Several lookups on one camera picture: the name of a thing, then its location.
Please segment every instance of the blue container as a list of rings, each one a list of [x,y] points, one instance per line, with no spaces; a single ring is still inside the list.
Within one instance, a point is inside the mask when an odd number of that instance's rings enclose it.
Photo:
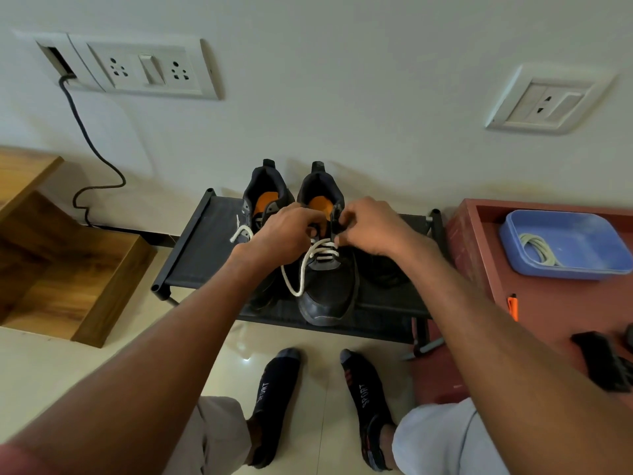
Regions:
[[[542,237],[562,267],[541,265],[536,249],[521,246],[519,236]],[[499,236],[513,269],[523,275],[603,280],[633,271],[633,256],[618,232],[601,216],[570,211],[515,210]]]

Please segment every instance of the pant leg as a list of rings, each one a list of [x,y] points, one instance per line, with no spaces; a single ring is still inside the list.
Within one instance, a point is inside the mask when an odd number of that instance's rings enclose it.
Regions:
[[[229,475],[241,467],[251,437],[239,402],[224,396],[198,400],[163,475]]]
[[[470,398],[423,405],[396,429],[392,450],[405,475],[507,475]]]

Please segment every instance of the orange insole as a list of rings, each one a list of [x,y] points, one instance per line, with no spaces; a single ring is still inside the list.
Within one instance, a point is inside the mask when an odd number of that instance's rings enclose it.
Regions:
[[[271,201],[275,201],[279,198],[279,193],[277,192],[264,192],[259,195],[257,199],[257,203],[255,204],[255,210],[253,210],[253,215],[257,215],[258,213],[264,213],[266,206]]]
[[[308,207],[313,210],[322,211],[327,220],[330,221],[330,215],[332,214],[332,208],[334,205],[326,197],[315,196],[312,200],[310,200],[310,203],[308,203]]]

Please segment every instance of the shoelace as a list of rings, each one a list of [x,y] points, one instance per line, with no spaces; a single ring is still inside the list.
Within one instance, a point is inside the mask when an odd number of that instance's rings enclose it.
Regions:
[[[244,236],[247,237],[248,240],[250,241],[251,238],[253,238],[253,231],[248,225],[239,224],[238,215],[235,215],[235,218],[237,219],[237,230],[235,231],[233,236],[229,239],[229,241],[231,243],[234,243],[235,240],[237,240],[237,237],[239,237],[242,233],[244,233]],[[292,285],[290,284],[290,280],[288,279],[288,275],[286,275],[286,269],[283,265],[281,266],[281,274],[284,276],[284,282],[286,282],[286,286],[288,287],[288,290],[290,291],[290,293],[292,293],[295,296],[301,296],[303,294],[303,291],[305,290],[305,287],[306,287],[306,267],[308,266],[308,262],[310,261],[310,258],[314,258],[316,256],[316,259],[319,262],[326,262],[328,260],[333,260],[334,257],[338,255],[339,255],[339,252],[336,250],[336,244],[334,243],[334,241],[332,241],[332,239],[323,238],[319,241],[312,239],[312,246],[303,256],[303,261],[301,262],[301,269],[299,271],[301,275],[299,276],[299,290],[298,291],[295,291],[294,288],[292,288]]]

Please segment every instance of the orange pen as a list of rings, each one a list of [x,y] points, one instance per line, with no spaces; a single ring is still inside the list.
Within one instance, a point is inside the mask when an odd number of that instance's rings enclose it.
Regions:
[[[513,293],[508,297],[508,311],[515,322],[518,322],[518,298],[517,294]]]

